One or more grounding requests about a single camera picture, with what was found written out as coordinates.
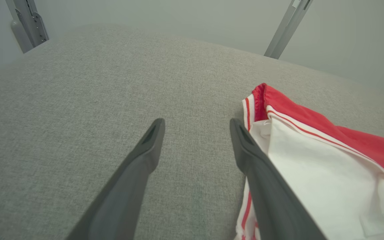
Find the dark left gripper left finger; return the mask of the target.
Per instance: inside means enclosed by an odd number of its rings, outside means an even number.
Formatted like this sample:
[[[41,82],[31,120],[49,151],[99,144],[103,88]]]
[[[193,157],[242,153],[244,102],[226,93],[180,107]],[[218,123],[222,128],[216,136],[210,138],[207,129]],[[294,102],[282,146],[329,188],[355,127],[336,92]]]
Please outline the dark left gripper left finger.
[[[158,166],[165,131],[165,120],[155,119],[82,215],[68,240],[134,238],[148,177]]]

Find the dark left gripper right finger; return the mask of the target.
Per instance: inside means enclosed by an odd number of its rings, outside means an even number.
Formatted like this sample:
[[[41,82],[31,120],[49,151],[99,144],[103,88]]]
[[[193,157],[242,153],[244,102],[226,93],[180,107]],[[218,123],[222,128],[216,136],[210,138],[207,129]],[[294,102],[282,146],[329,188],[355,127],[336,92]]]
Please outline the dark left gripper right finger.
[[[326,239],[293,190],[239,119],[230,120],[230,135],[236,164],[249,182],[262,239]]]

